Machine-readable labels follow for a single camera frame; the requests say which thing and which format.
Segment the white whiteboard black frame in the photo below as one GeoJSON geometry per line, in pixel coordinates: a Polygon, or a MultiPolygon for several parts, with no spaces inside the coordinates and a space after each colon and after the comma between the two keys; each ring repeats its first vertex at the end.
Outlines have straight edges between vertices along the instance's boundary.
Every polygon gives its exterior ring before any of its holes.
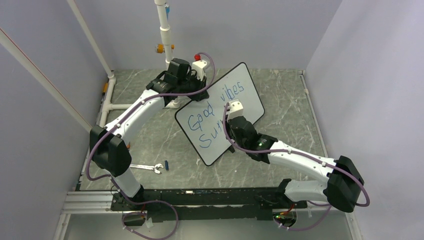
{"type": "Polygon", "coordinates": [[[240,101],[244,117],[253,124],[265,114],[265,108],[244,62],[220,77],[207,92],[207,99],[189,101],[174,117],[202,162],[211,166],[231,146],[222,124],[225,104],[240,101]]]}

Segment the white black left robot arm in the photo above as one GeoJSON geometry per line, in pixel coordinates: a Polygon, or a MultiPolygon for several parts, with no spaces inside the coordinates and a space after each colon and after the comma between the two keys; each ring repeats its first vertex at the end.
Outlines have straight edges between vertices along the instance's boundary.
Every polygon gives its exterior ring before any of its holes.
{"type": "Polygon", "coordinates": [[[95,125],[89,133],[88,162],[103,169],[124,196],[131,210],[144,203],[144,188],[131,170],[132,157],[127,145],[145,123],[179,96],[193,101],[207,99],[206,69],[211,60],[197,57],[193,63],[173,58],[168,69],[150,81],[141,96],[120,116],[105,126],[95,125]]]}

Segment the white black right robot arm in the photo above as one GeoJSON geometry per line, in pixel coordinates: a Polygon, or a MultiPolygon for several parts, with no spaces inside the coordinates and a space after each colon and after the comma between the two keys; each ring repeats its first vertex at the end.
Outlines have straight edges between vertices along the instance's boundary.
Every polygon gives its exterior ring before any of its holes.
{"type": "Polygon", "coordinates": [[[224,125],[229,141],[251,159],[289,167],[312,177],[308,181],[282,180],[275,194],[280,207],[287,208],[301,201],[319,201],[352,213],[355,207],[370,204],[368,198],[365,203],[358,203],[360,194],[365,191],[365,182],[349,157],[322,157],[291,147],[275,137],[258,133],[243,116],[227,119],[224,125]]]}

